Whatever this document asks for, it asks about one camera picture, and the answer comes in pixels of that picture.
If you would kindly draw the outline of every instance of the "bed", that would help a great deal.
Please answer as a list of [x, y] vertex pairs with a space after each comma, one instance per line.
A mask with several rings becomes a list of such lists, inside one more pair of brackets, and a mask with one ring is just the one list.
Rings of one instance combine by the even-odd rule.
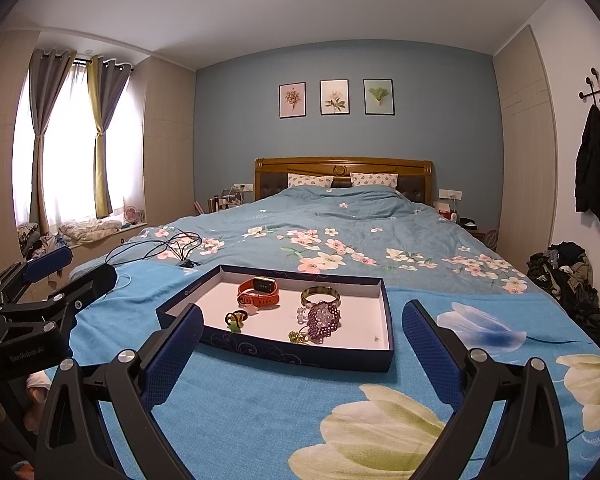
[[[351, 187], [352, 171], [397, 173], [398, 187]], [[287, 173], [333, 175], [334, 185], [287, 189]], [[178, 229], [197, 232], [203, 243], [189, 257], [199, 266], [176, 266], [175, 250], [124, 263], [145, 254], [146, 244], [112, 254], [119, 285], [80, 314], [74, 357], [93, 364], [138, 348], [158, 329], [155, 309], [218, 264], [379, 276], [394, 320], [418, 299], [468, 347], [513, 364], [544, 359], [564, 417], [570, 475], [582, 478], [600, 456], [600, 350], [522, 272], [437, 215], [431, 175], [429, 161], [257, 160], [254, 203], [147, 228], [130, 240], [158, 244]], [[304, 368], [198, 346], [154, 416], [198, 480], [407, 479], [451, 409], [439, 402], [396, 322], [394, 341], [385, 374]], [[501, 409], [493, 410], [463, 478], [479, 471]], [[127, 474], [142, 478], [111, 411], [106, 418]]]

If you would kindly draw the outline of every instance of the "floral bedspread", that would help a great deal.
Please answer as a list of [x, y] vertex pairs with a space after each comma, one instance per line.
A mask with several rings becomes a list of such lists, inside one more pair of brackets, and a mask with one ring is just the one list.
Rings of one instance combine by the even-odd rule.
[[[254, 236], [246, 239], [256, 243], [269, 233]], [[346, 267], [354, 262], [347, 259]], [[416, 264], [418, 270], [405, 275], [442, 266]], [[155, 308], [203, 269], [148, 261], [125, 264], [119, 272], [128, 282], [81, 311], [72, 331], [74, 358], [82, 365], [108, 362], [122, 348], [139, 348], [158, 329]], [[564, 419], [570, 479], [586, 475], [600, 456], [600, 351], [544, 292], [458, 294], [389, 286], [388, 299], [395, 354], [387, 373], [321, 370], [199, 345], [167, 402], [153, 410], [195, 478], [409, 479], [451, 415], [402, 333], [402, 308], [412, 299], [468, 348], [484, 348], [512, 364], [532, 356], [544, 360]], [[502, 404], [494, 406], [463, 480], [478, 473]], [[127, 475], [140, 480], [112, 408], [105, 403], [103, 411]]]
[[[298, 186], [211, 215], [147, 228], [136, 241], [164, 242], [152, 259], [176, 265], [183, 254], [208, 270], [218, 264], [299, 270], [313, 274], [379, 276], [387, 285], [472, 294], [538, 291], [522, 272], [433, 208], [386, 186], [324, 189]], [[112, 253], [111, 262], [140, 258], [148, 244]], [[76, 272], [100, 263], [94, 260]]]
[[[173, 238], [179, 230], [199, 234], [202, 244], [192, 250], [188, 235]], [[408, 479], [451, 413], [397, 321], [414, 298], [468, 348], [509, 363], [544, 359], [569, 439], [570, 478], [583, 478], [600, 456], [598, 348], [521, 272], [432, 208], [387, 187], [295, 187], [147, 228], [131, 241], [147, 243], [122, 247], [112, 263], [163, 245], [151, 261], [119, 267], [128, 284], [80, 314], [71, 345], [82, 364], [138, 348], [157, 329], [155, 308], [218, 264], [380, 276], [388, 285], [395, 356], [387, 374], [296, 367], [199, 346], [154, 416], [200, 480]], [[184, 255], [200, 265], [175, 267]], [[463, 478], [478, 472], [501, 409], [493, 410]], [[115, 428], [112, 410], [106, 415]], [[112, 438], [127, 473], [142, 478], [119, 430]]]

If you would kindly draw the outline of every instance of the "smartwatch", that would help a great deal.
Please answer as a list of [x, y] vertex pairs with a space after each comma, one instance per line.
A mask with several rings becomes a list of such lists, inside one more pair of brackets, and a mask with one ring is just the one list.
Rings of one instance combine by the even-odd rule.
[[271, 306], [280, 302], [278, 284], [271, 278], [255, 276], [238, 286], [238, 303], [256, 307]]

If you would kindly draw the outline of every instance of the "power outlet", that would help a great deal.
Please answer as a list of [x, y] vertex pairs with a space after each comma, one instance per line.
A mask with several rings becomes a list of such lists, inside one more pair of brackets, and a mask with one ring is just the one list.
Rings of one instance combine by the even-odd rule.
[[440, 198], [450, 198], [456, 200], [462, 200], [462, 191], [454, 191], [453, 189], [440, 189], [438, 190]]

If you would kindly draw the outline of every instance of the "pillow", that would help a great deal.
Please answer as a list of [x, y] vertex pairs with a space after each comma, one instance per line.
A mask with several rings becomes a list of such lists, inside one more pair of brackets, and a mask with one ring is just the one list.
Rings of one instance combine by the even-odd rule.
[[380, 186], [398, 187], [398, 176], [393, 173], [349, 173], [352, 186], [379, 184]]
[[289, 187], [295, 186], [320, 186], [320, 187], [331, 187], [333, 182], [332, 176], [311, 176], [311, 175], [298, 175], [295, 173], [289, 173]]

